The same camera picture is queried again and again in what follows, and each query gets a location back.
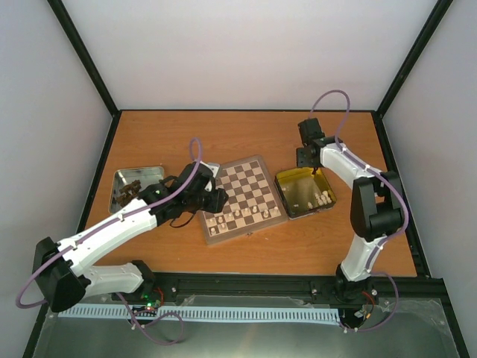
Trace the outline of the white rook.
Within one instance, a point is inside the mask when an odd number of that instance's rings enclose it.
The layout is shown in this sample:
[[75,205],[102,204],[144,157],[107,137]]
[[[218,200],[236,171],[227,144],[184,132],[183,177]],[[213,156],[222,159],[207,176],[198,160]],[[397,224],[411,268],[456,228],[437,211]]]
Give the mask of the white rook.
[[273,208],[271,213],[273,217],[279,216],[280,215],[279,208],[278,207]]

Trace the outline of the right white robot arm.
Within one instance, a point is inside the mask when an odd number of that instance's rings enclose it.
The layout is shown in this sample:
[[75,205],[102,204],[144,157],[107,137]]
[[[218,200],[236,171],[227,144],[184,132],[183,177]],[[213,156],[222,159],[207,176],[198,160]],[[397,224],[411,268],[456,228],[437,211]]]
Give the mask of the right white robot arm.
[[354,237],[335,273],[335,297],[354,301],[368,287],[373,265],[387,241],[409,222],[396,172],[382,172],[362,161],[335,136],[326,136],[316,118],[298,124],[303,146],[297,166],[326,168],[351,189],[350,223]]

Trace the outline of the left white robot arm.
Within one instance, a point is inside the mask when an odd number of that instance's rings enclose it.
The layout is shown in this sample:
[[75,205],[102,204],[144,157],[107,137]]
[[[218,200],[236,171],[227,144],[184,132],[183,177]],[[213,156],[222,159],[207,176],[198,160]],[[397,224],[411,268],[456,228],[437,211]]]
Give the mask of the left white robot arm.
[[90,229],[59,242],[49,237],[38,242],[33,275],[51,311],[60,313],[84,298],[117,292],[136,301],[148,300],[157,284],[143,261],[120,266],[96,263],[130,239],[183,213],[222,211],[228,195],[215,185],[219,172],[215,163],[191,163],[179,176],[147,186],[123,209]]

